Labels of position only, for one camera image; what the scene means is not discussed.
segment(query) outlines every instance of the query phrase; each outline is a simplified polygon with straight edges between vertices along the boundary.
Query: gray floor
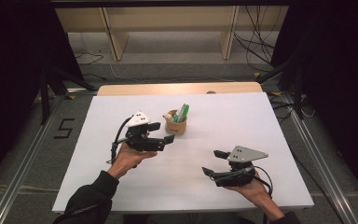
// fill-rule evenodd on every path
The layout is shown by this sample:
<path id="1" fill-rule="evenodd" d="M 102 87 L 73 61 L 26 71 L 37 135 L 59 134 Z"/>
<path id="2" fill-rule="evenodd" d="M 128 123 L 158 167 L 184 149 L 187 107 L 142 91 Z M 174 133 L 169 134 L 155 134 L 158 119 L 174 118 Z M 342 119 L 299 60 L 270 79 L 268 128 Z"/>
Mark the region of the gray floor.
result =
<path id="1" fill-rule="evenodd" d="M 276 36 L 276 33 L 270 35 L 268 38 L 270 44 L 274 44 Z M 101 60 L 92 64 L 87 63 L 100 57 L 83 55 L 78 58 L 83 74 L 93 74 L 85 76 L 86 81 L 96 87 L 105 84 L 254 81 L 255 73 L 260 71 L 251 68 L 248 62 L 254 63 L 262 70 L 270 69 L 256 57 L 251 57 L 250 61 L 246 60 L 246 50 L 235 41 L 230 59 L 223 60 L 215 33 L 134 33 L 131 34 L 120 62 L 111 60 L 104 34 L 69 34 L 69 38 L 76 56 L 85 52 L 103 55 Z M 263 90 L 276 91 L 276 82 L 277 78 L 266 82 Z M 66 85 L 68 88 L 78 88 L 70 82 Z M 92 94 L 88 92 L 73 92 L 70 95 L 73 97 L 51 99 L 51 103 L 57 105 L 54 119 L 47 130 L 46 138 L 34 156 L 34 162 L 30 165 L 13 204 L 8 205 L 4 223 L 52 223 L 58 216 L 51 212 L 51 207 L 71 160 L 92 98 Z M 273 101 L 284 102 L 285 98 L 277 97 Z M 303 109 L 305 115 L 311 115 L 313 112 L 311 107 Z M 284 117 L 287 113 L 286 107 L 276 110 L 277 117 Z M 330 196 L 329 188 L 324 184 L 324 179 L 319 174 L 316 162 L 298 132 L 293 117 L 294 115 L 288 119 L 279 119 L 287 143 L 298 160 L 314 176 L 316 183 L 321 185 L 323 191 Z M 54 138 L 66 135 L 66 132 L 58 130 L 63 119 L 73 119 L 65 123 L 68 125 L 65 127 L 73 130 L 68 138 Z M 22 127 L 21 136 L 0 166 L 0 200 L 21 167 L 22 160 L 27 156 L 41 127 L 40 120 L 41 103 L 35 99 L 27 123 Z M 358 182 L 345 161 L 337 155 L 337 148 L 318 119 L 317 113 L 315 116 L 305 117 L 304 124 L 358 220 Z M 326 200 L 315 181 L 300 163 L 298 168 L 315 201 L 314 207 L 295 211 L 302 223 L 340 223 L 332 205 Z M 259 211 L 241 212 L 240 216 L 262 223 L 262 214 Z M 112 214 L 107 223 L 121 223 L 121 216 Z"/>

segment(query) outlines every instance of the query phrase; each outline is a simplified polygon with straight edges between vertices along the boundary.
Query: white table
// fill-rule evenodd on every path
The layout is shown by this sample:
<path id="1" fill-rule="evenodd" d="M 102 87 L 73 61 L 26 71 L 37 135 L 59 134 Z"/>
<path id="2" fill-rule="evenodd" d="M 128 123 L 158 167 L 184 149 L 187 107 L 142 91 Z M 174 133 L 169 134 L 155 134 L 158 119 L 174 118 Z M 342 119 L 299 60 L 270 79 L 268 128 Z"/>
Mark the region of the white table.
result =
<path id="1" fill-rule="evenodd" d="M 62 212 L 80 186 L 92 183 L 101 170 L 109 168 L 110 147 L 124 119 L 140 109 L 152 122 L 161 122 L 160 130 L 150 137 L 163 137 L 167 134 L 162 115 L 183 103 L 190 105 L 186 133 L 176 136 L 156 158 L 143 161 L 120 178 L 112 211 L 141 214 L 254 208 L 237 192 L 218 188 L 201 169 L 228 171 L 227 161 L 216 158 L 213 151 L 231 151 L 236 145 L 269 154 L 254 165 L 271 176 L 273 198 L 280 207 L 313 206 L 267 95 L 255 92 L 94 97 L 52 210 Z"/>

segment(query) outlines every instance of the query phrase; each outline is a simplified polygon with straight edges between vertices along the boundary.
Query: tape mark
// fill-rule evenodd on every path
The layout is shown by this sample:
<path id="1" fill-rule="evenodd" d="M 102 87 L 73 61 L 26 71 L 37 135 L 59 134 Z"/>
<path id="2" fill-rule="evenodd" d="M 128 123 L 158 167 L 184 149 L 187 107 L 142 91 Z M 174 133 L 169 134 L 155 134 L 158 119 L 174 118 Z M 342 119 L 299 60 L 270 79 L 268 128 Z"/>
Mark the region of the tape mark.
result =
<path id="1" fill-rule="evenodd" d="M 71 132 L 73 130 L 73 128 L 63 128 L 62 125 L 66 122 L 66 121 L 73 121 L 75 119 L 63 119 L 61 121 L 60 124 L 60 128 L 58 128 L 58 131 L 67 131 L 68 133 L 66 134 L 66 136 L 54 136 L 54 139 L 63 139 L 63 138 L 69 138 L 69 135 L 71 135 Z"/>

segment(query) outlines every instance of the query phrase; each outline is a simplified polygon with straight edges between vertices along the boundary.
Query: black sleeve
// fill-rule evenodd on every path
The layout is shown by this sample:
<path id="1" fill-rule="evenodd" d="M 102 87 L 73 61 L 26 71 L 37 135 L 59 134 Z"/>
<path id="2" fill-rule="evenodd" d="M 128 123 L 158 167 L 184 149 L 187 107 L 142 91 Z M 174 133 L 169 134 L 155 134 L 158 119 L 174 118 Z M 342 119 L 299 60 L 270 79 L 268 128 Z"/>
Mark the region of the black sleeve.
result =
<path id="1" fill-rule="evenodd" d="M 301 222 L 294 212 L 289 212 L 284 214 L 284 217 L 270 222 L 270 224 L 301 224 Z"/>
<path id="2" fill-rule="evenodd" d="M 79 188 L 54 223 L 104 223 L 112 208 L 118 180 L 105 171 L 91 185 Z"/>

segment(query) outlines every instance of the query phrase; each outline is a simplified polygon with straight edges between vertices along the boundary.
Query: hand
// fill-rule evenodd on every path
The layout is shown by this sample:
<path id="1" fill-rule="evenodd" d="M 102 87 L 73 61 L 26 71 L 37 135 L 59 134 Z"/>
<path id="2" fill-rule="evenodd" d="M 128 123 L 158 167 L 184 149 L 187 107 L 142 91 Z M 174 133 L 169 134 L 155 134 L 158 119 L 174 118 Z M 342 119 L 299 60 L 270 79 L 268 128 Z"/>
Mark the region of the hand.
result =
<path id="1" fill-rule="evenodd" d="M 284 217 L 284 213 L 278 205 L 272 201 L 264 185 L 256 179 L 253 179 L 251 183 L 242 187 L 225 188 L 237 191 L 255 206 L 261 208 L 271 221 Z"/>
<path id="2" fill-rule="evenodd" d="M 157 151 L 137 151 L 130 148 L 126 143 L 121 144 L 120 151 L 115 162 L 107 171 L 116 179 L 124 176 L 130 169 L 141 163 L 142 160 L 157 156 Z"/>

